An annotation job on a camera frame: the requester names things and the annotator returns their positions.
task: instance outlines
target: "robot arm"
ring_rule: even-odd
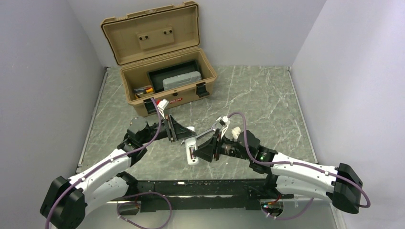
[[[52,182],[40,213],[48,217],[51,207],[60,195],[79,180],[82,181],[63,197],[51,216],[51,223],[58,229],[74,229],[83,221],[85,215],[106,202],[138,193],[138,181],[124,170],[141,160],[147,149],[117,159],[118,156],[141,148],[155,135],[156,140],[168,138],[171,142],[196,136],[194,131],[177,123],[170,114],[162,120],[159,133],[157,130],[158,124],[149,126],[143,117],[132,119],[124,140],[110,155],[82,173],[68,179],[58,177]]]
[[[208,162],[218,160],[220,155],[249,160],[249,167],[255,172],[267,174],[262,190],[270,194],[269,196],[305,195],[331,202],[336,208],[348,213],[359,212],[361,193],[353,183],[362,187],[362,181],[349,165],[341,163],[339,167],[321,166],[291,158],[260,145],[260,140],[249,130],[240,132],[240,129],[234,129],[234,139],[228,139],[224,136],[229,126],[226,116],[218,118],[209,130],[196,136],[193,130],[177,123],[170,114],[164,115],[162,110],[159,112],[164,116],[159,132],[158,124],[149,126],[145,118],[134,118],[124,140],[110,155],[69,179],[56,178],[49,187],[40,213],[48,217],[51,207],[57,199],[62,198],[51,215],[51,223],[58,229],[77,228],[87,214],[106,202],[139,193],[138,181],[124,170],[141,160],[147,149],[143,148],[133,154],[127,154],[128,152],[142,148],[143,144],[150,142],[154,136],[157,136],[155,140],[168,138],[174,142],[189,138],[198,139],[212,132],[214,134],[210,140],[192,151],[193,156]],[[271,162],[275,163],[271,166],[263,164]],[[298,166],[300,164],[323,172]]]
[[[249,167],[255,172],[267,174],[267,182],[264,184],[266,190],[271,190],[279,195],[300,194],[320,198],[331,202],[334,207],[342,211],[352,214],[359,212],[361,192],[346,181],[333,176],[347,178],[362,187],[362,181],[349,165],[341,163],[339,167],[322,166],[297,160],[260,145],[260,140],[249,130],[246,130],[247,141],[245,141],[242,133],[237,133],[234,129],[234,139],[231,140],[223,136],[220,129],[217,129],[210,140],[198,146],[194,155],[208,162],[212,162],[213,159],[218,160],[220,155],[249,160]],[[248,143],[249,151],[255,161],[283,163],[265,166],[254,162],[247,153],[245,142]],[[321,173],[312,168],[298,166],[300,164],[309,165],[325,172]]]

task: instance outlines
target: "gray wall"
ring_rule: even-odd
[[[0,228],[43,228],[77,166],[104,70],[65,0],[0,3]]]
[[[315,153],[346,162],[372,206],[349,229],[405,224],[405,2],[328,0],[292,77]]]
[[[115,66],[100,28],[121,17],[183,0],[68,0],[104,66]],[[201,47],[211,64],[291,66],[326,0],[197,0]]]

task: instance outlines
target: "marble surface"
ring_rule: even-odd
[[[261,140],[261,145],[297,159],[314,162],[307,132],[301,118],[287,68],[263,66],[217,66],[214,93],[192,103],[170,109],[184,126],[195,126],[200,133],[219,116],[241,111],[247,128]],[[106,157],[122,141],[130,120],[137,116],[125,99],[118,68],[109,68],[106,84],[96,112],[83,159],[82,171]],[[157,115],[147,117],[157,122]],[[230,129],[242,127],[242,118],[231,118]],[[209,136],[199,140],[199,144]],[[249,162],[221,156],[219,161],[187,164],[180,142],[160,140],[127,170],[137,179],[234,179],[263,178],[249,168]]]

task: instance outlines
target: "black metal base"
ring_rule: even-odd
[[[155,191],[165,195],[173,210],[215,208],[260,210],[258,200],[278,197],[278,193],[264,190],[265,181],[265,179],[150,180],[138,181],[138,190]],[[292,194],[282,196],[284,199],[293,197]],[[141,201],[141,212],[169,209],[166,201],[156,195],[143,195],[138,200]],[[126,211],[126,206],[123,206],[120,212],[122,215],[133,215],[133,211]]]

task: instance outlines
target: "gray plastic box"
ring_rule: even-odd
[[[175,87],[180,87],[186,84],[197,82],[201,80],[201,73],[195,71],[191,73],[181,74],[163,80],[164,90],[170,90]]]

